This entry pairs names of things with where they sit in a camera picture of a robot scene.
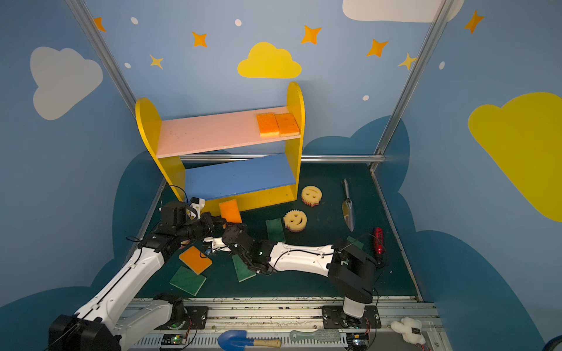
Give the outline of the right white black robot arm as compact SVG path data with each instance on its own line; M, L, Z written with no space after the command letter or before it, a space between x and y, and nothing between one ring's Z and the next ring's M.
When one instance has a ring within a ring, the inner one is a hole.
M349 317L362 318L373 302L376 260L350 241L316 247L257 241L248 234L247 225L232 224L213 240L212 248L230 250L257 274L299 271L328 278L344 296L342 309Z

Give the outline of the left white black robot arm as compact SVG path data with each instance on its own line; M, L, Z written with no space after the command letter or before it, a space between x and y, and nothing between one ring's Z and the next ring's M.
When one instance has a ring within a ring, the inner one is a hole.
M167 293L157 295L125 320L120 317L183 242L208 238L224 224L221 216L198 211L185 202L165 205L160 222L138 242L116 276L75 314L55 319L48 331L48 350L128 350L159 326L187 325L182 297Z

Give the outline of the orange sponge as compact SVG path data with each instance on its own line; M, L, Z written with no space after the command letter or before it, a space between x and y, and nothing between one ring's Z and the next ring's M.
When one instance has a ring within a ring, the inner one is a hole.
M190 247L179 255L179 259L195 274L201 275L212 265L212 260L206 257L197 247Z
M241 214L236 199L220 203L219 208L220 216L225 219L227 223L242 223Z
M275 114L275 120L281 137L289 137L300 134L300 128L292 113Z
M256 120L261 137L277 137L280 135L280 129L274 113L257 114Z

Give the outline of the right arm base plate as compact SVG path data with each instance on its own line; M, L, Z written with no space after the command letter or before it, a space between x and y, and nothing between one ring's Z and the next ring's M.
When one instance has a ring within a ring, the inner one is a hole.
M381 318L375 306L366 306L361 318L345 314L342 306L324 306L321 307L321 316L325 329L381 328Z

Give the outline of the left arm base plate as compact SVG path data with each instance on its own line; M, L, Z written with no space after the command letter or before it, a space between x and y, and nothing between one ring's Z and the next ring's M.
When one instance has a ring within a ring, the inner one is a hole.
M206 327L209 307L184 307L179 317L173 316L170 321L157 327L163 331L186 331L187 329L203 330Z

